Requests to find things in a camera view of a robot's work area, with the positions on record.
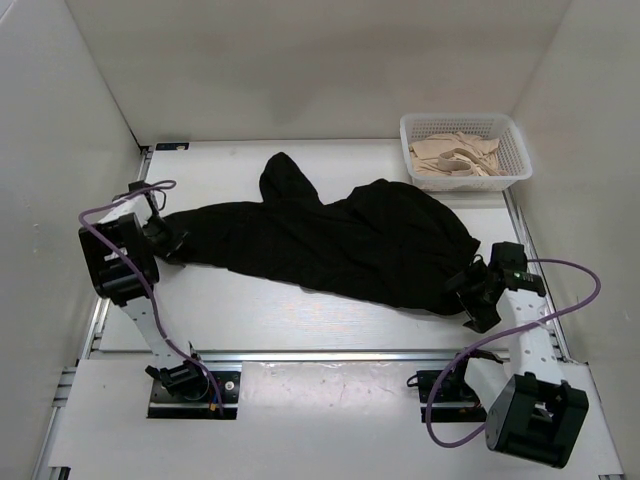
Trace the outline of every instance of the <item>wrinkled fabric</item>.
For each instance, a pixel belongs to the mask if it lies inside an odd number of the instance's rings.
[[[392,307],[462,311],[443,286],[469,265],[480,242],[416,187],[377,180],[323,205],[295,162],[278,153],[260,191],[262,203],[167,216],[170,227],[189,232],[175,258]]]
[[[409,146],[413,170],[429,176],[498,176],[500,139],[484,140],[462,132],[441,133]]]

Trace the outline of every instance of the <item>black garment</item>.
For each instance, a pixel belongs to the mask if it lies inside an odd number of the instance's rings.
[[[169,226],[190,232],[176,258],[392,307],[462,311],[443,284],[469,265],[480,242],[416,187],[377,180],[323,205],[293,160],[278,153],[260,191],[263,203],[167,216]]]

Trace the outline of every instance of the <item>white panel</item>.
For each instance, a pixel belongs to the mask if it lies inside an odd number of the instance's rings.
[[[139,154],[64,2],[0,1],[0,15],[0,478],[24,479],[95,298],[77,214]]]
[[[261,201],[258,180],[267,160],[288,153],[323,202],[344,198],[378,178],[406,181],[397,140],[215,142],[155,152],[148,180],[175,179],[166,212],[228,201]],[[448,194],[449,203],[488,260],[495,242],[515,241],[501,194]],[[160,265],[157,292],[165,321],[202,350],[460,349],[478,339],[464,315],[441,318],[394,309],[226,269]],[[507,341],[495,346],[506,348]],[[104,351],[147,350],[133,322],[112,308]]]
[[[563,322],[588,360],[625,470],[640,478],[640,3],[575,0],[515,118],[534,176],[518,198],[541,256],[592,267],[599,300]],[[590,281],[545,269],[560,305]]]
[[[569,0],[67,0],[143,143],[511,113]]]
[[[149,420],[148,360],[83,361],[50,465],[70,480],[136,478],[443,478],[585,480],[621,473],[589,370],[565,366],[591,403],[567,467],[490,452],[484,436],[442,449],[420,423],[402,363],[252,364],[242,372],[236,421]],[[470,425],[436,427],[447,440]]]

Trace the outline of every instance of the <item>white enclosure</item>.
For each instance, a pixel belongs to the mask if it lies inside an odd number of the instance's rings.
[[[427,466],[412,463],[421,456],[441,462],[432,470],[440,476],[467,478],[470,455],[478,478],[582,480],[624,471],[640,479],[638,18],[636,0],[0,0],[0,478],[57,475],[48,464],[71,467],[71,480],[156,479],[171,468],[201,475],[211,459],[241,461],[248,451],[270,478],[308,469],[320,478],[357,478],[361,464],[345,452],[357,459],[394,449],[393,462],[373,459],[369,478],[424,478]],[[405,375],[417,365],[385,357],[392,367],[382,374],[377,364],[366,370],[349,360],[377,362],[380,352],[402,351],[450,358],[477,338],[459,326],[462,317],[445,321],[196,267],[163,268],[161,300],[172,318],[191,308],[183,332],[211,358],[245,360],[245,417],[193,430],[188,425],[197,422],[146,424],[146,348],[115,309],[106,314],[100,303],[94,311],[78,212],[107,202],[139,173],[178,180],[172,211],[258,200],[258,175],[276,149],[299,162],[324,200],[380,177],[409,182],[398,128],[410,112],[511,116],[532,178],[506,197],[438,198],[485,251],[494,241],[525,241],[518,229],[524,218],[539,257],[577,261],[602,277],[601,297],[564,318],[559,339],[559,348],[566,337],[571,357],[588,362],[563,365],[591,399],[577,463],[549,473],[496,457],[482,442],[442,451],[414,428],[416,412],[404,410],[415,399],[372,399],[357,389],[341,404],[344,417],[330,420],[349,446],[340,448],[331,429],[318,431],[317,417],[304,409],[328,412],[336,395],[342,401],[348,382],[342,387],[341,375],[353,385],[394,391],[397,378],[388,372]],[[164,141],[192,146],[156,151],[143,164],[138,147]],[[557,307],[589,292],[588,281],[570,271],[545,268],[545,275]],[[208,298],[212,289],[224,300]],[[505,344],[493,348],[504,352]],[[276,367],[248,360],[286,360],[288,352],[313,352],[317,361],[338,355],[341,366],[326,390],[305,383],[325,375],[318,363],[277,367],[296,398],[306,389],[315,392],[315,404],[255,394],[258,385],[276,392],[269,383]],[[56,387],[63,368],[78,359],[69,396],[69,385]],[[294,405],[315,435],[282,418]],[[95,415],[96,406],[108,415]],[[379,430],[367,430],[372,426]],[[212,451],[206,442],[220,441],[220,429],[232,439],[222,457],[207,456],[191,470],[164,463],[158,453],[193,433],[205,457]],[[257,435],[253,443],[244,440],[249,430]],[[401,445],[409,438],[411,445]],[[122,468],[128,461],[138,468],[133,445],[140,444],[146,453],[136,477]],[[295,451],[299,462],[279,465],[281,448]],[[237,473],[229,464],[220,471]],[[259,471],[248,462],[236,478],[260,478]]]

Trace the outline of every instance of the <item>black clamp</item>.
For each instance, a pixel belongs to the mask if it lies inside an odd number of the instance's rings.
[[[180,394],[183,397],[195,398],[209,388],[208,379],[202,368],[188,360],[170,369],[157,369],[149,365],[145,372],[158,380],[170,395]]]
[[[107,223],[96,223],[93,227],[126,252],[127,258],[138,267],[152,288],[158,283],[158,265],[135,214],[129,213]],[[91,282],[100,297],[110,298],[116,305],[124,306],[129,300],[147,296],[138,277],[120,257],[112,255],[109,247],[86,228],[81,228],[78,236]]]
[[[467,423],[484,422],[487,418],[480,399],[469,385],[464,381],[467,365],[470,358],[484,358],[498,363],[502,359],[493,352],[476,350],[458,364],[442,382],[434,398],[435,407],[431,411],[432,423]],[[429,393],[440,375],[440,370],[419,370],[407,380],[407,387],[417,387],[420,403],[426,404]],[[422,422],[425,422],[426,408],[420,408]]]
[[[464,326],[478,333],[500,323],[496,305],[506,289],[529,290],[541,297],[547,294],[542,278],[527,272],[524,245],[494,243],[489,266],[477,258],[444,286],[445,294],[457,295],[469,314],[470,320]]]
[[[129,192],[132,193],[146,187],[150,187],[150,185],[144,181],[133,182],[129,184]],[[164,195],[164,202],[160,207],[153,192],[144,193],[149,208],[151,209],[151,217],[147,220],[142,231],[151,244],[154,255],[162,258],[162,260],[169,264],[183,265],[183,262],[177,258],[177,253],[183,247],[185,240],[189,236],[189,232],[169,226],[166,220],[162,218],[160,211],[164,208],[167,197],[165,192],[160,193]]]

